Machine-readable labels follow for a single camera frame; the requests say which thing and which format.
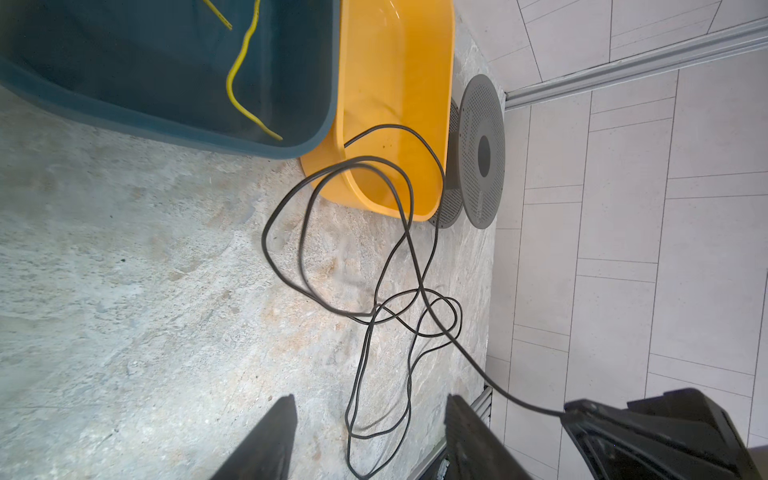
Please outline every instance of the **black plastic object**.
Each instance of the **black plastic object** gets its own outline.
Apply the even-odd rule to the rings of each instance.
[[[253,19],[251,0],[3,0],[0,83],[64,117],[211,151],[293,158],[336,114],[339,0],[261,0],[235,78],[226,78]]]
[[[211,480],[287,480],[295,434],[296,403],[288,395],[275,402]]]
[[[445,403],[446,480],[531,480],[491,430],[458,395]]]
[[[696,389],[629,402],[565,404],[563,428],[598,480],[759,480],[728,414]]]
[[[493,222],[502,201],[505,172],[504,118],[491,79],[476,75],[467,84],[458,109],[456,153],[447,157],[447,187],[461,187],[464,211],[472,225]]]
[[[448,125],[448,155],[456,156],[458,143],[458,107],[451,100],[451,120]],[[455,162],[447,162],[451,167],[455,167]],[[445,182],[445,191],[440,201],[440,228],[448,228],[456,223],[458,216],[462,214],[462,191],[457,184],[451,186]],[[429,218],[429,222],[434,225],[437,223],[437,212]]]

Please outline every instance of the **concrete floor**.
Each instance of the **concrete floor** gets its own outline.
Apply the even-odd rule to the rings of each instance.
[[[488,71],[457,24],[455,88]],[[296,161],[196,151],[67,121],[0,89],[0,477],[208,478],[280,396],[296,396],[291,478],[348,478],[343,411],[363,328],[285,287],[262,226]],[[293,268],[303,206],[271,247]],[[307,264],[326,298],[368,305],[399,220],[322,201]],[[485,358],[495,228],[441,232],[428,283],[461,300],[462,342]],[[428,252],[432,228],[415,228]],[[413,286],[405,251],[385,282]],[[395,324],[372,345],[360,425],[404,405]],[[405,478],[443,435],[445,395],[480,377],[428,356],[414,418],[380,478]],[[387,442],[356,446],[370,467]]]

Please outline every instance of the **tangled black cord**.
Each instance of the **tangled black cord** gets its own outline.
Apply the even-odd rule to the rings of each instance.
[[[347,141],[344,144],[344,147],[348,147],[349,145],[355,143],[360,138],[365,137],[366,135],[372,133],[373,131],[377,131],[383,128],[395,128],[399,130],[404,130],[409,132],[410,134],[413,134],[416,138],[418,138],[424,147],[429,151],[429,154],[432,155],[432,158],[437,163],[438,169],[440,170],[440,176],[443,179],[443,188],[442,192],[440,194],[440,201],[442,202],[442,196],[445,193],[445,172],[442,168],[442,165],[440,164],[440,160],[438,159],[437,155],[435,155],[434,150],[429,146],[429,144],[422,138],[421,135],[419,135],[416,131],[413,129],[406,127],[404,125],[397,125],[397,124],[381,124],[376,125],[375,127],[371,127],[368,130],[362,132],[361,134],[356,135],[351,140]],[[392,184],[392,181],[384,174],[379,168],[374,166],[374,164],[384,164],[388,167],[391,167],[394,169],[398,174],[402,176],[402,178],[406,181],[406,184],[408,185],[408,191],[409,191],[409,213],[406,216],[405,211],[402,207],[402,201],[400,200],[400,196],[397,193],[397,190],[395,189],[395,186]],[[307,279],[306,271],[304,269],[304,262],[303,262],[303,250],[304,250],[304,243],[306,240],[306,230],[310,223],[310,216],[312,214],[312,208],[315,204],[315,201],[317,200],[317,196],[319,195],[320,191],[330,182],[334,177],[337,175],[342,174],[343,172],[346,172],[348,170],[353,169],[364,169],[372,171],[374,174],[379,175],[379,177],[386,183],[389,190],[392,192],[392,195],[395,198],[395,202],[397,203],[397,208],[400,213],[400,220],[402,221],[402,227],[403,227],[403,234],[400,237],[400,239],[395,243],[395,246],[392,248],[392,251],[389,252],[389,255],[387,256],[386,262],[384,263],[384,267],[382,268],[381,275],[379,276],[379,281],[376,283],[376,289],[373,293],[373,308],[369,312],[350,312],[347,310],[340,310],[336,307],[328,304],[312,287],[309,280]],[[275,223],[275,220],[280,215],[280,213],[283,211],[283,208],[288,204],[288,202],[296,195],[298,192],[306,187],[307,185],[311,184],[315,180],[320,180],[320,182],[315,187],[314,191],[312,192],[312,195],[310,196],[309,202],[307,202],[306,205],[306,212],[304,214],[304,220],[301,226],[301,235],[299,238],[299,249],[298,249],[298,264],[299,264],[299,273],[301,276],[301,280],[303,283],[303,286],[298,285],[297,283],[294,283],[292,280],[290,280],[287,276],[285,276],[280,269],[277,267],[277,265],[272,260],[272,257],[270,256],[269,252],[266,248],[266,239],[269,236],[270,228]],[[406,439],[406,434],[408,432],[408,427],[410,426],[411,422],[411,414],[412,414],[412,404],[411,404],[411,393],[412,393],[412,380],[413,380],[413,371],[416,367],[416,365],[419,363],[419,360],[421,360],[427,353],[435,352],[436,350],[439,350],[443,347],[446,347],[450,344],[453,344],[456,346],[456,348],[459,350],[459,352],[462,353],[462,355],[469,361],[470,365],[480,374],[480,376],[485,380],[485,382],[493,387],[496,391],[498,391],[502,396],[504,396],[506,399],[509,399],[513,403],[531,410],[533,412],[538,412],[544,415],[552,415],[560,417],[563,415],[563,412],[558,412],[555,410],[549,410],[549,409],[543,409],[541,407],[537,407],[534,405],[531,405],[529,403],[523,402],[522,400],[515,398],[514,396],[507,393],[504,389],[498,386],[496,382],[491,380],[491,378],[483,372],[483,370],[480,368],[480,365],[469,355],[469,353],[464,349],[464,347],[458,342],[457,338],[462,332],[462,324],[463,324],[463,310],[461,303],[455,299],[451,298],[449,296],[443,296],[440,292],[436,292],[432,289],[424,287],[424,277],[426,276],[430,265],[432,264],[432,259],[435,257],[435,251],[437,249],[437,239],[438,239],[438,232],[439,228],[438,225],[440,224],[440,209],[437,210],[437,221],[435,222],[435,239],[432,243],[432,251],[429,254],[429,260],[427,260],[426,265],[424,266],[424,270],[419,269],[419,262],[416,259],[416,251],[413,246],[413,240],[411,238],[411,225],[413,222],[413,186],[411,185],[411,181],[408,178],[408,175],[406,175],[405,171],[400,168],[398,165],[394,164],[391,161],[385,160],[383,158],[379,157],[371,157],[371,156],[361,156],[361,157],[355,157],[351,158],[347,161],[343,161],[338,164],[331,165],[329,167],[323,168],[322,170],[319,170],[315,172],[314,174],[311,174],[307,176],[304,180],[300,181],[295,187],[293,187],[288,194],[280,201],[280,203],[277,205],[277,208],[275,208],[275,211],[270,216],[269,220],[264,225],[264,231],[261,234],[261,248],[264,252],[264,256],[266,257],[266,261],[269,263],[269,265],[272,267],[272,270],[274,270],[275,274],[287,285],[296,290],[297,292],[300,292],[306,296],[308,296],[310,299],[317,302],[319,305],[321,305],[324,309],[336,313],[341,316],[345,316],[357,323],[360,323],[362,325],[366,326],[366,334],[363,338],[362,342],[362,351],[360,353],[360,360],[358,362],[357,366],[357,372],[355,374],[355,381],[353,383],[352,387],[352,394],[349,397],[349,402],[347,403],[346,412],[344,415],[344,420],[346,424],[346,431],[347,431],[347,442],[346,442],[346,465],[349,468],[349,470],[352,472],[353,475],[357,478],[361,479],[368,479],[373,477],[376,473],[380,472],[382,468],[386,467],[394,458],[395,455],[397,455],[397,452],[400,450],[400,447],[403,444],[403,441]],[[416,280],[418,282],[418,287],[410,290],[404,290],[400,293],[396,293],[389,298],[383,300],[382,302],[379,302],[379,290],[381,288],[382,282],[384,280],[384,276],[386,275],[386,271],[389,268],[389,264],[392,261],[392,258],[395,255],[395,252],[398,250],[400,245],[406,241],[408,243],[408,247],[410,249],[411,253],[411,259],[413,261],[413,269],[416,275]],[[400,311],[393,311],[392,309],[388,308],[387,305],[389,305],[392,301],[408,295],[413,295],[411,300],[408,302],[408,304],[403,307]],[[435,296],[435,299],[430,300],[427,297],[427,294],[431,294]],[[411,327],[405,320],[401,318],[401,315],[405,312],[407,312],[411,306],[416,302],[416,300],[419,298],[419,295],[421,295],[421,298],[424,302],[425,309],[422,311],[421,315],[419,316],[419,321],[416,324],[416,327]],[[452,311],[453,313],[453,323],[450,327],[445,328],[445,326],[440,322],[437,315],[435,314],[435,311],[433,309],[433,306],[436,305],[438,302],[445,303]],[[422,321],[424,320],[424,317],[426,314],[429,313],[429,315],[432,317],[432,320],[435,322],[435,324],[440,329],[440,333],[423,333],[420,331],[422,326]],[[391,427],[384,429],[379,432],[374,432],[368,435],[361,435],[359,433],[353,432],[355,421],[357,420],[357,414],[359,410],[359,397],[360,397],[360,390],[362,388],[362,378],[365,375],[366,367],[368,366],[368,358],[369,358],[369,352],[371,348],[371,339],[373,338],[373,328],[376,325],[380,325],[382,323],[388,322],[392,319],[397,319],[406,329],[408,329],[411,333],[413,333],[413,339],[411,341],[411,345],[409,347],[408,351],[408,376],[406,381],[406,409],[403,411],[402,415],[398,419],[397,422],[395,422],[394,425]],[[451,334],[451,331],[453,331],[454,328],[458,327],[456,330],[455,335]],[[433,347],[431,349],[427,349],[424,352],[421,352],[415,360],[412,359],[413,357],[413,350],[416,345],[416,340],[419,337],[423,338],[436,338],[444,336],[448,339],[447,342]],[[400,437],[400,440],[395,447],[395,450],[392,452],[392,454],[379,466],[375,467],[371,472],[367,474],[361,474],[355,470],[354,467],[352,467],[352,463],[349,459],[350,452],[352,449],[352,439],[358,439],[358,440],[369,440],[374,439],[375,437],[379,437],[381,435],[386,435],[390,432],[393,432],[395,429],[397,429],[402,422],[406,422],[406,426],[402,431],[402,435]]]

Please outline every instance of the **white tile floor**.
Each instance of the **white tile floor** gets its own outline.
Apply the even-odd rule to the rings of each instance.
[[[692,386],[768,444],[766,78],[758,51],[507,112],[499,383],[548,408]],[[591,478],[556,419],[502,402],[492,429],[536,478]]]
[[[766,0],[455,0],[505,91],[768,16]]]

